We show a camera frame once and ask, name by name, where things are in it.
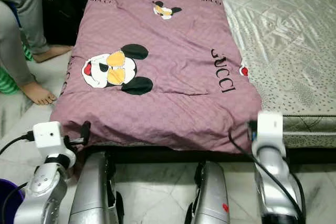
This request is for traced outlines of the green plastic stool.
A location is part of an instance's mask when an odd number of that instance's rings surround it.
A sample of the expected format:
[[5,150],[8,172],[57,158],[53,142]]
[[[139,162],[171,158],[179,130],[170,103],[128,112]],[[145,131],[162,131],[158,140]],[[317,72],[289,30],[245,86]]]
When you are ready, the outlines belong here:
[[14,79],[8,75],[3,67],[0,68],[0,92],[2,94],[15,94],[20,91]]

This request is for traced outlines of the purple plastic bucket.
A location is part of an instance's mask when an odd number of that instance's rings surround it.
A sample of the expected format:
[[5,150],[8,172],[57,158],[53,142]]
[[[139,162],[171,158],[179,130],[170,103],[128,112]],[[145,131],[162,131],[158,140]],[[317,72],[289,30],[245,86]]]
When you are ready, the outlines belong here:
[[5,179],[0,179],[0,198],[1,207],[3,209],[5,221],[4,224],[14,224],[16,211],[23,203],[24,193],[19,185]]

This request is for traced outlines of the silver robot leg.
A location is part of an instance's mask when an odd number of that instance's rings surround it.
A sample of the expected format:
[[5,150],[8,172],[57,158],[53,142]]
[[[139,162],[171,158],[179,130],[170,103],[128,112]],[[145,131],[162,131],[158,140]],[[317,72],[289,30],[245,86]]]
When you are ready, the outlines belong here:
[[184,224],[229,224],[225,172],[220,164],[200,162],[195,171],[195,199],[187,208]]
[[69,224],[123,224],[124,202],[114,185],[115,172],[110,154],[96,152],[87,157],[70,208]]

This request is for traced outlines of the silver right robot leg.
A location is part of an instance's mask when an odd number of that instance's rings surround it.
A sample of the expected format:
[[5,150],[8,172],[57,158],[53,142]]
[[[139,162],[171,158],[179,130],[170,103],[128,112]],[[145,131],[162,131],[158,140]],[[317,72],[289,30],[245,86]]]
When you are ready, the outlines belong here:
[[229,224],[225,172],[220,164],[200,162],[195,171],[195,199],[187,208],[184,224]]

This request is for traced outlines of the silver left robot leg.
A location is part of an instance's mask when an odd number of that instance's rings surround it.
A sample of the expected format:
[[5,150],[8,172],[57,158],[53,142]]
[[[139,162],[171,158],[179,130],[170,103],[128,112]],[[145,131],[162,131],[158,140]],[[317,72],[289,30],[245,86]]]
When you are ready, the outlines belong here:
[[70,208],[69,224],[123,224],[124,202],[114,185],[115,172],[110,154],[96,152],[87,157]]

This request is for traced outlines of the pink cartoon mouse blanket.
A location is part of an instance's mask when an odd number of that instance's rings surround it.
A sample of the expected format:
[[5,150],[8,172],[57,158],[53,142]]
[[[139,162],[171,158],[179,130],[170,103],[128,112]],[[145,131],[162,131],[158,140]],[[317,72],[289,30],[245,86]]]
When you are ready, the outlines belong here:
[[88,0],[50,116],[91,143],[236,153],[261,97],[223,0]]

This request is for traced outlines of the quilted grey-white mattress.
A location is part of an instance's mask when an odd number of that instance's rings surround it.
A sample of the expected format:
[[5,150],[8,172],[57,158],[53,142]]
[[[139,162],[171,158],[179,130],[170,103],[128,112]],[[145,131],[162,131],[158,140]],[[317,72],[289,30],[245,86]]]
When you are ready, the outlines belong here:
[[336,149],[336,0],[223,0],[262,107],[288,148]]

